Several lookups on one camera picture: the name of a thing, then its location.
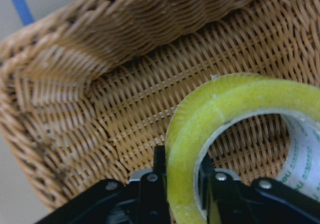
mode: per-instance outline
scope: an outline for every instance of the inner ring of tape roll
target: inner ring of tape roll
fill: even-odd
[[[200,164],[213,142],[229,127],[237,122],[265,114],[280,114],[285,120],[290,137],[290,147],[286,161],[276,179],[299,192],[320,201],[320,130],[309,117],[292,110],[265,109],[246,113],[218,128],[205,142],[194,167],[194,198],[202,216],[206,211],[201,209],[198,194],[198,172]]]

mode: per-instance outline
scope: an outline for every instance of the adhesive tape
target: adhesive tape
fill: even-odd
[[[191,92],[172,117],[166,138],[167,195],[179,224],[205,224],[198,208],[198,170],[214,140],[233,124],[277,113],[287,122],[290,149],[277,179],[320,198],[320,90],[256,74],[214,78]]]

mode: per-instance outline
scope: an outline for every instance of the blue tape strip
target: blue tape strip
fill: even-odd
[[[32,24],[34,18],[26,3],[26,0],[11,0],[24,26]]]

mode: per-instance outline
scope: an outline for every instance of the woven basket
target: woven basket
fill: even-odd
[[[150,168],[177,104],[212,75],[320,84],[320,0],[79,0],[0,45],[4,138],[55,209]],[[275,177],[289,139],[250,118],[209,151],[245,183]]]

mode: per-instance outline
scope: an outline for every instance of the silver bolt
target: silver bolt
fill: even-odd
[[[150,173],[146,179],[150,182],[155,182],[158,180],[158,176],[154,173]]]
[[[259,186],[263,189],[271,189],[272,184],[267,180],[261,180],[259,181]]]
[[[115,190],[118,187],[118,183],[110,181],[105,187],[106,190]]]
[[[226,178],[226,175],[224,173],[217,173],[216,175],[216,179],[219,180],[219,181],[225,181],[227,178]]]

